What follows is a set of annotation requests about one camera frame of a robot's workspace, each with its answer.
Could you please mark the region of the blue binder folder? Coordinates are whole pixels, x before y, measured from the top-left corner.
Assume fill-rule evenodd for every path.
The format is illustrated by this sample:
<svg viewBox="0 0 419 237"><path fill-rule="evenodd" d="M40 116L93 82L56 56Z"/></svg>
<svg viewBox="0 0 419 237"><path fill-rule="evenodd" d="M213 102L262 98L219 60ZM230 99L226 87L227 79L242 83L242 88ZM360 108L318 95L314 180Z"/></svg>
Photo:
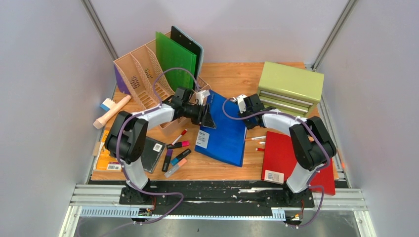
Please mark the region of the blue binder folder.
<svg viewBox="0 0 419 237"><path fill-rule="evenodd" d="M194 151L223 163L243 166L247 128L243 121L224 114L237 117L238 105L212 90L207 104L216 128L200 127Z"/></svg>

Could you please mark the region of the green metal drawer cabinet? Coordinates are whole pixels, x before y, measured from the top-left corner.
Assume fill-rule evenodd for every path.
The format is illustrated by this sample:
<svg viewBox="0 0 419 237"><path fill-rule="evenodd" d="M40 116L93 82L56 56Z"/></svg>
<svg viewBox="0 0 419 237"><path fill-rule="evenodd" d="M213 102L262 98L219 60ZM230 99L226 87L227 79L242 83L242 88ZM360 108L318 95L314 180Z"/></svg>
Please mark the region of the green metal drawer cabinet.
<svg viewBox="0 0 419 237"><path fill-rule="evenodd" d="M323 84L322 73L265 62L257 94L266 107L308 117L321 100Z"/></svg>

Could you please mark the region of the red binder folder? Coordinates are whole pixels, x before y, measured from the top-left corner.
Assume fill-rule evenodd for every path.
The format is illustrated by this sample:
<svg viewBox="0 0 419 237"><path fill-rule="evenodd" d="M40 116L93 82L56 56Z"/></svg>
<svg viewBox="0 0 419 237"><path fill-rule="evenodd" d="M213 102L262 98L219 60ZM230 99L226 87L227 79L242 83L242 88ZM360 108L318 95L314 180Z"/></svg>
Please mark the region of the red binder folder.
<svg viewBox="0 0 419 237"><path fill-rule="evenodd" d="M296 164L291 138L280 133L266 132L261 180L265 180L266 171L273 171L282 173L286 181L291 176ZM333 168L331 163L311 181L311 185L324 186L325 193L331 196L335 195Z"/></svg>

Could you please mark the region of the green translucent plastic folder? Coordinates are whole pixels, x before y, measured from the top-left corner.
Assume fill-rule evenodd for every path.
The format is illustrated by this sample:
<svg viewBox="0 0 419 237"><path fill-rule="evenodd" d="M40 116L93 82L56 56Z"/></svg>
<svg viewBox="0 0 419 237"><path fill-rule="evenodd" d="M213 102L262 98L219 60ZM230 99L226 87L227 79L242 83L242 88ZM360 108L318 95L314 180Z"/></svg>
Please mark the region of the green translucent plastic folder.
<svg viewBox="0 0 419 237"><path fill-rule="evenodd" d="M178 87L193 89L195 82L189 74L195 73L196 54L161 32L155 32L155 37L156 57L162 70L176 68L165 74L171 89L173 91Z"/></svg>

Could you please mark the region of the beige plastic file organizer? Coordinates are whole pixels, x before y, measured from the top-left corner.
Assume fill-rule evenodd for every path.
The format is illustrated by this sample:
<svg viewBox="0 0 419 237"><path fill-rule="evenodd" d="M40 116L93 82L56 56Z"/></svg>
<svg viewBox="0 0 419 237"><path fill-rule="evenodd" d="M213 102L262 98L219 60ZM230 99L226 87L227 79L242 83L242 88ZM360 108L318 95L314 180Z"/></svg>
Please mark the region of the beige plastic file organizer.
<svg viewBox="0 0 419 237"><path fill-rule="evenodd" d="M159 100L153 91L153 83L163 70L156 57L155 39L116 59L114 65L121 73L133 101L139 106L137 111L151 109L158 104ZM163 100L174 94L165 76L157 82L156 90ZM159 128L165 136L169 136L190 122L189 118L178 118L155 128Z"/></svg>

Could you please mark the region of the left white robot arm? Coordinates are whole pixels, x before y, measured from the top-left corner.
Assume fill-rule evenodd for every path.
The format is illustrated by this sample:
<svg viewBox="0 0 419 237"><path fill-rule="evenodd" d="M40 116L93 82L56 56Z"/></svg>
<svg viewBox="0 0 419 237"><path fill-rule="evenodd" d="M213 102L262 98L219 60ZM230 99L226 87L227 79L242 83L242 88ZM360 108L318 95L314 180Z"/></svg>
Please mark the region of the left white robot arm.
<svg viewBox="0 0 419 237"><path fill-rule="evenodd" d="M151 109L136 113L120 111L117 114L104 147L121 165L126 183L134 188L132 197L139 204L145 204L151 199L151 190L146 187L149 178L141 161L148 130L179 118L187 118L195 125L215 129L210 105L206 104L209 96L209 90L194 94L191 89L179 87L174 95L161 100Z"/></svg>

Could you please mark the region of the white red whiteboard marker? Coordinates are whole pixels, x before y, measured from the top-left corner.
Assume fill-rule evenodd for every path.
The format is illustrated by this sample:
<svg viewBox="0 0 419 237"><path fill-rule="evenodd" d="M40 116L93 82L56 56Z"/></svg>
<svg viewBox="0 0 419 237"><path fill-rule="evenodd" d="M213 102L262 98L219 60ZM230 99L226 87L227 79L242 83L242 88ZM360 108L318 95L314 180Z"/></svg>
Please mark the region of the white red whiteboard marker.
<svg viewBox="0 0 419 237"><path fill-rule="evenodd" d="M184 129L171 144L174 145L175 143L177 143L179 141L179 139L187 133L187 131L188 131L187 129Z"/></svg>

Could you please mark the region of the pink highlighter marker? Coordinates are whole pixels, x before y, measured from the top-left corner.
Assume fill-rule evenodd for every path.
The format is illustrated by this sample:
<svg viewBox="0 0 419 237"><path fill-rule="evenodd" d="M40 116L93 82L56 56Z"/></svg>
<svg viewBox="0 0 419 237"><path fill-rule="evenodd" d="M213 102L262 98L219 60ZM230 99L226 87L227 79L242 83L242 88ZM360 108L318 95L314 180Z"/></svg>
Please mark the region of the pink highlighter marker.
<svg viewBox="0 0 419 237"><path fill-rule="evenodd" d="M172 150L172 149L183 148L183 147L188 147L188 146L189 146L188 141L181 141L181 142L176 142L174 144L167 145L167 149Z"/></svg>

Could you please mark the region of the purple highlighter marker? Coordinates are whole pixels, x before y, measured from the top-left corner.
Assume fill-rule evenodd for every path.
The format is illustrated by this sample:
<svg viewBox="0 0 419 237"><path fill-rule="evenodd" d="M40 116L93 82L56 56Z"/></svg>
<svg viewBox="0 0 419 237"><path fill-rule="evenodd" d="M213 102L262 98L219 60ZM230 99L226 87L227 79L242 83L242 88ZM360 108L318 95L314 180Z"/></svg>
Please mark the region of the purple highlighter marker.
<svg viewBox="0 0 419 237"><path fill-rule="evenodd" d="M165 155L165 158L164 158L164 163L163 163L163 166L162 166L162 172L167 172L168 171L170 161L171 161L171 157L172 157L172 153L173 153L172 149L167 149L167 152L166 152L166 155Z"/></svg>

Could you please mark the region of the black notebook with sticker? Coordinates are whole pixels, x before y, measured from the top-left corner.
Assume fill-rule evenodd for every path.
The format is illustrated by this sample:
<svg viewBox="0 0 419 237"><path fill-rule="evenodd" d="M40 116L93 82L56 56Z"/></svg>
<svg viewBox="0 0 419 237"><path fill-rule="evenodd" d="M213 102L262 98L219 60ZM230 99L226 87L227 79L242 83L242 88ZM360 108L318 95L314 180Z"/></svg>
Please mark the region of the black notebook with sticker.
<svg viewBox="0 0 419 237"><path fill-rule="evenodd" d="M166 149L166 143L146 137L144 151L141 154L141 162L144 171L153 173L160 157Z"/></svg>

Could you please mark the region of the orange highlighter marker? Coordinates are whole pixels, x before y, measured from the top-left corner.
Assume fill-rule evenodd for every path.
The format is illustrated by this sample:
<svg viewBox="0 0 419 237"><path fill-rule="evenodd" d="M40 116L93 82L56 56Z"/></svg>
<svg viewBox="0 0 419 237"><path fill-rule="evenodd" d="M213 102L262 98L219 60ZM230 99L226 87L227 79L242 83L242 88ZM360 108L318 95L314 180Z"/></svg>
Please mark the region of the orange highlighter marker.
<svg viewBox="0 0 419 237"><path fill-rule="evenodd" d="M187 163L187 159L182 159L181 161L179 161L176 165L174 165L172 168L170 168L165 174L164 176L166 178L169 178L171 175L173 175L176 171L178 171L184 164Z"/></svg>

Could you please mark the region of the black clipboard blue back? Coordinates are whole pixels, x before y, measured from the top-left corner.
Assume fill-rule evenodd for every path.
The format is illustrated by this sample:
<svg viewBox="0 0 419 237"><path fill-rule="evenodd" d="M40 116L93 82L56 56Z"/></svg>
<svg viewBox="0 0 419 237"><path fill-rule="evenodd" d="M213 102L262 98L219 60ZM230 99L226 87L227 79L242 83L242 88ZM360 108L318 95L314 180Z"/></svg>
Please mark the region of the black clipboard blue back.
<svg viewBox="0 0 419 237"><path fill-rule="evenodd" d="M201 68L202 68L202 64L204 60L203 47L194 39L192 39L188 34L186 34L184 31L182 31L176 26L171 26L170 38L176 43L178 43L179 45L181 45L182 47L188 49L190 52L196 55L194 76L195 78L197 78L201 72Z"/></svg>

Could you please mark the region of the beige rolled tube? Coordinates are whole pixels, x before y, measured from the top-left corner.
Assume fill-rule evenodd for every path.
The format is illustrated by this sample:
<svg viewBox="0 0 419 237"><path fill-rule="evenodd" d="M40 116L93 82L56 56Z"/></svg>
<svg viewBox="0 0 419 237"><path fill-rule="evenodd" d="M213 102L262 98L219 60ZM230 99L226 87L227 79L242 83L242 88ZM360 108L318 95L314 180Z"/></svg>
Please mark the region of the beige rolled tube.
<svg viewBox="0 0 419 237"><path fill-rule="evenodd" d="M130 95L126 95L123 99L121 99L116 105L109 111L106 111L106 113L97 118L95 122L93 123L93 126L96 129L101 129L106 125L106 123L110 120L112 116L114 116L122 107L124 107L129 101L131 100Z"/></svg>

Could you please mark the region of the orange yellow booklet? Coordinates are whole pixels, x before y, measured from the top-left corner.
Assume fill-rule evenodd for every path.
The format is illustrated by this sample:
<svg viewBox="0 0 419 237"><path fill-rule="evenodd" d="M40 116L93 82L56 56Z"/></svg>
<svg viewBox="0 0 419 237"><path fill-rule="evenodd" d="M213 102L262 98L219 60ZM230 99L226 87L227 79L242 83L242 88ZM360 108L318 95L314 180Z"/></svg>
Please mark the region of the orange yellow booklet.
<svg viewBox="0 0 419 237"><path fill-rule="evenodd" d="M121 171L122 167L117 159L110 155L110 152L104 147L104 142L109 134L108 130L103 131L97 158L93 170L99 171Z"/></svg>

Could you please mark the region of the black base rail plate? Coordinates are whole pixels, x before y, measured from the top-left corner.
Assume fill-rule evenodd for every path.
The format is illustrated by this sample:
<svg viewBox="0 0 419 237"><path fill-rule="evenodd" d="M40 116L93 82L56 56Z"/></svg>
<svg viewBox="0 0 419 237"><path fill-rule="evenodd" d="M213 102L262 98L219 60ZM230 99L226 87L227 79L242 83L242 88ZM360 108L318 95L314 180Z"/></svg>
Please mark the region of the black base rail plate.
<svg viewBox="0 0 419 237"><path fill-rule="evenodd" d="M263 181L151 181L146 189L153 193L182 193L182 203L172 215L267 216L272 207L303 208L315 206L311 191L294 195L285 185Z"/></svg>

